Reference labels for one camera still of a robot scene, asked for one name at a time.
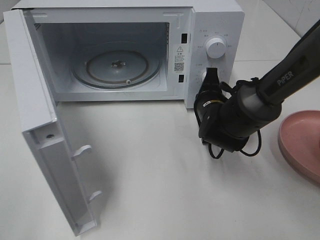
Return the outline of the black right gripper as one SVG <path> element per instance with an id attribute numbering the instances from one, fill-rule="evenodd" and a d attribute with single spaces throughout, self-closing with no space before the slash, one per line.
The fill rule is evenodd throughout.
<path id="1" fill-rule="evenodd" d="M 205 113 L 214 105 L 221 105 L 227 101 L 220 88 L 218 69 L 206 68 L 206 77 L 199 92 L 196 94 L 193 110 L 198 125 L 203 121 Z"/>

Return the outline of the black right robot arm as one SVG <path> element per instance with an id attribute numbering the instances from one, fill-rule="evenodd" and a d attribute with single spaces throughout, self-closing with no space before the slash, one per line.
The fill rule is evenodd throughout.
<path id="1" fill-rule="evenodd" d="M 235 139 L 247 138 L 277 119 L 282 102 L 319 75 L 319 22 L 262 78 L 239 80 L 230 87 L 219 81 L 216 68 L 207 68 L 195 100 L 195 106 L 204 111 L 198 136 L 222 133 Z"/>

